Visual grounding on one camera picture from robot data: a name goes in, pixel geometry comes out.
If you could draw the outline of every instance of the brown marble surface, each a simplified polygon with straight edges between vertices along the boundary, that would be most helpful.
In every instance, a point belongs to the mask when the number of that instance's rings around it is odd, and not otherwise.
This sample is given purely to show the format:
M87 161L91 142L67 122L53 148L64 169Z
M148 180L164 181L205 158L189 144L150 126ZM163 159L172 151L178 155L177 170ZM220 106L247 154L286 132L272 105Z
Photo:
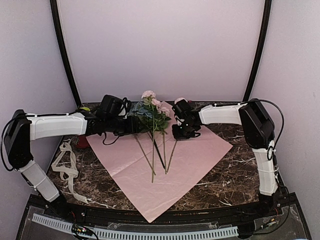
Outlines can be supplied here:
M204 104L206 103L194 103L195 107ZM85 106L92 108L95 104ZM211 124L207 127L233 147L197 185L169 209L170 211L203 210L258 201L257 163L252 150L246 144L242 127L235 124ZM75 148L77 137L65 136L64 140L70 138L79 171L78 178L74 179L74 190L86 196L89 204L74 199L69 192L68 182L62 181L60 174L53 172L50 167L47 175L62 190L67 201L93 207L135 210L136 208L110 177L92 149L77 149ZM62 165L70 167L69 153L62 157L59 166Z

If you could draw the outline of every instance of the white wall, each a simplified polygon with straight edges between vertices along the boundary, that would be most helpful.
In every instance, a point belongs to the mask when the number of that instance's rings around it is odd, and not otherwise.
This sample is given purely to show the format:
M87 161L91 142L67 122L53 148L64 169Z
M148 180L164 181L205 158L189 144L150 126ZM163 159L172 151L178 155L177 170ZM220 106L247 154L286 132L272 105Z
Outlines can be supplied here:
M320 239L319 12L317 0L273 1L252 95L274 101L285 114L276 152L281 175L296 192L314 239Z
M139 100L241 101L264 0L59 0L83 102L104 94Z
M17 109L69 112L76 107L59 53L48 0L0 2L0 129ZM47 168L58 138L33 142L34 159ZM0 166L0 235L16 238L30 187Z

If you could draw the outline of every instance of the red object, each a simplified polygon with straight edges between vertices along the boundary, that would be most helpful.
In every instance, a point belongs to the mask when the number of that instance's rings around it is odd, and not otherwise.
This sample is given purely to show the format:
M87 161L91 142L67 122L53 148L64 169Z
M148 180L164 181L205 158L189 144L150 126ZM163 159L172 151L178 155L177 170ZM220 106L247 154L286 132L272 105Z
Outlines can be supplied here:
M85 135L80 135L78 136L78 143L75 145L76 148L78 149L86 149L90 147L90 144L87 141L87 138Z

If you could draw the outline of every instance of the beige strap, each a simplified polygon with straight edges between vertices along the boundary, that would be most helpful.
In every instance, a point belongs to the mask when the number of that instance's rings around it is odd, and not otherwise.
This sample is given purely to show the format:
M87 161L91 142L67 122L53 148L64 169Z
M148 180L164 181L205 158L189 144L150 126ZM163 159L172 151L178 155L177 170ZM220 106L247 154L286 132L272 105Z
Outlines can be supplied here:
M73 197L77 199L78 201L88 203L87 198L85 196L82 196L80 194L77 194L74 191L74 178L78 177L78 170L77 170L77 158L75 153L72 151L72 147L70 145L71 139L68 142L63 142L60 145L60 154L56 158L56 160L52 163L51 167L54 172L60 172L60 178L63 181L68 181L68 188L70 193L72 193ZM65 155L66 152L70 152L70 162L71 162L71 168L65 167L65 166L57 166L58 163L61 161L63 155Z

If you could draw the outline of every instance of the pink rose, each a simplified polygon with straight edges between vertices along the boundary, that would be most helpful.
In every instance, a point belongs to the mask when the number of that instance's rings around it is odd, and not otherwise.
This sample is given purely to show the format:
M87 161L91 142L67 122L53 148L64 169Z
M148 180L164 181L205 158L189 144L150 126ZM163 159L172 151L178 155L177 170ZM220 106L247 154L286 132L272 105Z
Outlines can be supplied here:
M169 108L167 108L165 106L162 106L158 111L160 113L164 113L167 117L170 116L170 110L169 110Z
M145 91L145 92L142 94L141 99L149 98L149 97L155 98L155 97L156 97L156 94L155 94L153 91L148 90L148 91Z
M185 100L187 102L187 100L184 97L179 97L174 101L174 104L177 104L177 102L180 102L181 100Z
M155 98L152 98L151 104L156 106L157 108L161 107L161 102Z

